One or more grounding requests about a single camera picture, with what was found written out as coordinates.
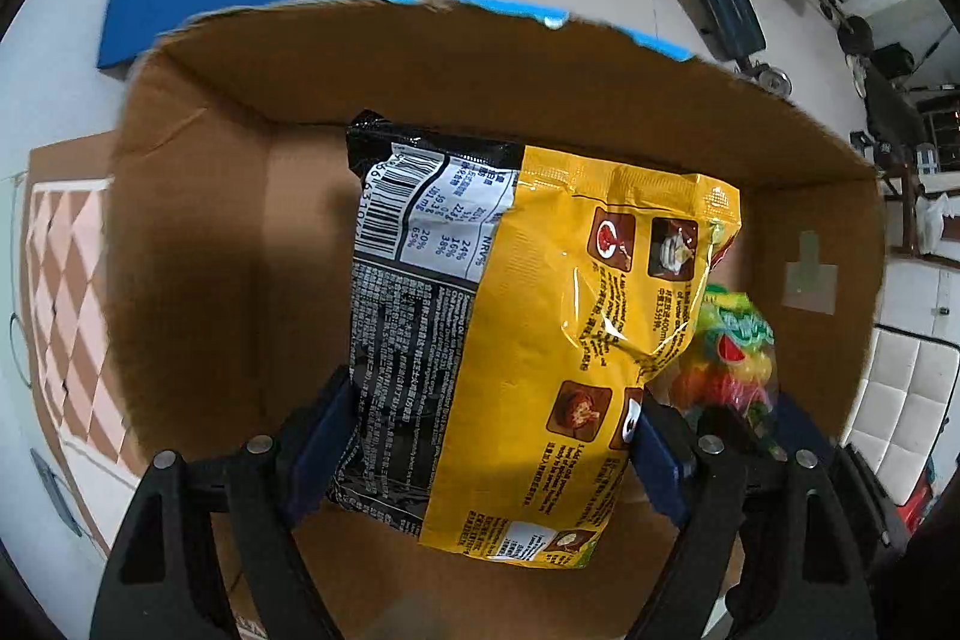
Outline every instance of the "yellow snack bag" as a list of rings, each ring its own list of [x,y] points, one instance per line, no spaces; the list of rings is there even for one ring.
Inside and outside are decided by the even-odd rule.
[[[360,425],[331,497],[434,548],[584,566],[738,192],[371,114],[349,152]]]

